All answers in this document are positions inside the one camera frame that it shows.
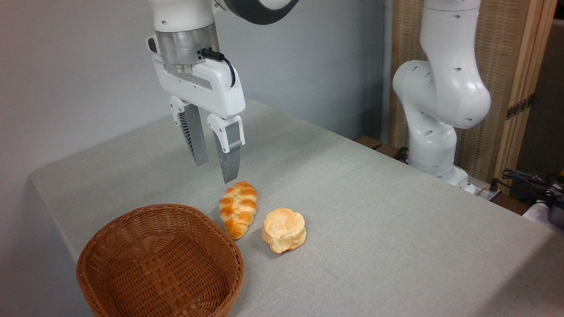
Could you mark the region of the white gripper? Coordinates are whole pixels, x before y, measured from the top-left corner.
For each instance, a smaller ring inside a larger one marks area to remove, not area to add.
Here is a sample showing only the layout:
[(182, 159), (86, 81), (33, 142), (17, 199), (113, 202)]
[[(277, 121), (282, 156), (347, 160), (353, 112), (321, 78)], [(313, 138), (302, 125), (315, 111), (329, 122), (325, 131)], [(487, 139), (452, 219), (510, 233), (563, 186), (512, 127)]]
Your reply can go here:
[(181, 128), (195, 164), (201, 166), (209, 161), (200, 107), (211, 113), (207, 123), (213, 130), (224, 183), (236, 179), (241, 147), (245, 144), (238, 114), (246, 106), (237, 70), (207, 59), (193, 66), (191, 74), (178, 74), (157, 54), (152, 55), (152, 61), (161, 86), (172, 96), (169, 104), (174, 122)]

